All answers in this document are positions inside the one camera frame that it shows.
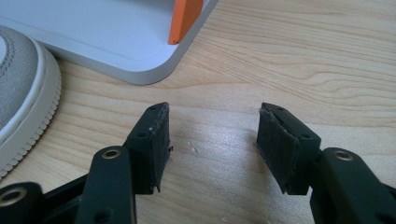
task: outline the sneaker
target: sneaker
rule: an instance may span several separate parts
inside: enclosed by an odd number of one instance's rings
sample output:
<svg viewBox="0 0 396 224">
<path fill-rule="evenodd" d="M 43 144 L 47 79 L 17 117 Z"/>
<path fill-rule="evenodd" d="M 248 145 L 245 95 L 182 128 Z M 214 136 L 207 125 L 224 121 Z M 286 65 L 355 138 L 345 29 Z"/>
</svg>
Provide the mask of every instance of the sneaker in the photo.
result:
<svg viewBox="0 0 396 224">
<path fill-rule="evenodd" d="M 0 26 L 0 179 L 47 128 L 61 94 L 61 72 L 39 43 Z"/>
</svg>

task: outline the orange edge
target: orange edge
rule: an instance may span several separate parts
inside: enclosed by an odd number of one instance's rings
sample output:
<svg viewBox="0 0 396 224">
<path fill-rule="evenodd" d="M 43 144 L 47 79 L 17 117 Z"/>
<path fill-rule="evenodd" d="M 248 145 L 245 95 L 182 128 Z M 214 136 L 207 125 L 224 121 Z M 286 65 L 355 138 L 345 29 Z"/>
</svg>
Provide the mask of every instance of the orange edge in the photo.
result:
<svg viewBox="0 0 396 224">
<path fill-rule="evenodd" d="M 168 44 L 178 44 L 201 14 L 204 0 L 175 0 Z"/>
</svg>

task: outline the wood grain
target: wood grain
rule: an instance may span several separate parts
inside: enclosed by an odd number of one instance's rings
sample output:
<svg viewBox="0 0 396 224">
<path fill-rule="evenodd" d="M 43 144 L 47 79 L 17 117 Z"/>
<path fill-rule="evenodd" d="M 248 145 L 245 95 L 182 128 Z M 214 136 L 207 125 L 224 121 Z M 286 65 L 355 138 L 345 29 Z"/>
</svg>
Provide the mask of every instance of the wood grain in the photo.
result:
<svg viewBox="0 0 396 224">
<path fill-rule="evenodd" d="M 150 105 L 171 105 L 175 150 L 139 223 L 312 223 L 309 197 L 282 195 L 255 148 L 261 102 L 358 153 L 396 187 L 396 3 L 221 0 L 177 69 L 135 86 L 58 60 L 56 115 L 0 187 L 54 189 L 120 145 Z"/>
</svg>

